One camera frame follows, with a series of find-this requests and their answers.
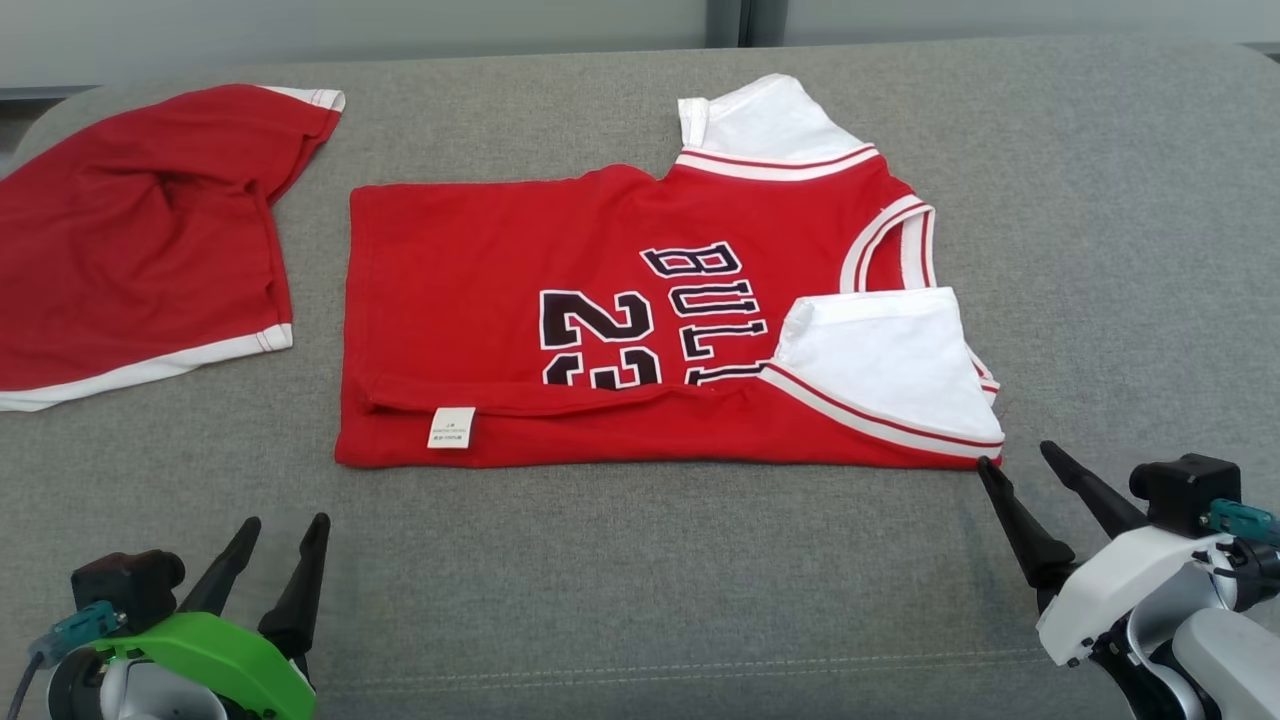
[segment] red fabric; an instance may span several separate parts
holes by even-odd
[[[364,187],[351,196],[342,433],[335,457],[355,466],[497,466],[605,460],[741,459],[969,468],[951,457],[869,438],[754,377],[686,382],[691,368],[753,365],[773,355],[801,296],[840,291],[854,238],[910,188],[881,158],[803,182],[760,182],[677,165],[662,181],[616,165],[581,178],[494,184]],[[645,250],[727,243],[733,274],[664,278]],[[874,264],[878,286],[902,287],[900,245]],[[886,250],[877,250],[879,258]],[[751,313],[681,316],[672,290],[749,281]],[[652,332],[607,342],[582,322],[580,343],[545,347],[544,291],[580,291],[617,325],[614,299],[636,293]],[[699,302],[737,301],[730,295]],[[749,324],[767,332],[707,338],[687,359],[681,328]],[[643,347],[660,382],[590,387],[591,369],[635,368]],[[545,373],[581,352],[571,384]],[[438,407],[475,406],[470,447],[428,448]]]
[[[339,117],[215,87],[101,120],[0,181],[0,391],[291,322],[270,205]]]

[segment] red jersey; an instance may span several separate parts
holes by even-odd
[[[339,462],[1000,455],[933,209],[794,78],[680,111],[662,179],[352,193]],[[466,447],[440,409],[474,409]]]
[[[188,92],[0,179],[0,410],[292,346],[270,206],[343,105],[335,90]]]

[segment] care tag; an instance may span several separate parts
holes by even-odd
[[[471,445],[471,418],[475,407],[438,407],[431,419],[431,437],[428,447],[467,447]]]

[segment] gray table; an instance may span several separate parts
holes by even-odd
[[[0,416],[0,694],[70,610],[79,564],[159,546],[198,569],[260,514],[228,607],[252,624],[324,510],[325,717],[1125,717],[1101,671],[1038,650],[968,474],[333,464],[351,188],[663,173],[677,97],[769,72],[937,205],[938,273],[1004,383],[1007,471],[1052,532],[1083,553],[1105,541],[1042,438],[1117,484],[1149,459],[1229,457],[1245,500],[1280,509],[1280,67],[1252,51],[1111,37],[224,69],[73,97],[19,149],[228,81],[348,95],[275,210],[293,350]],[[1256,618],[1280,629],[1274,605]]]

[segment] clothing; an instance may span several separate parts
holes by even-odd
[[[0,410],[41,410],[293,345],[270,206],[335,90],[188,92],[0,181]]]
[[[352,193],[339,462],[1000,455],[933,208],[795,78],[678,109],[660,181]],[[442,407],[467,447],[429,447]]]

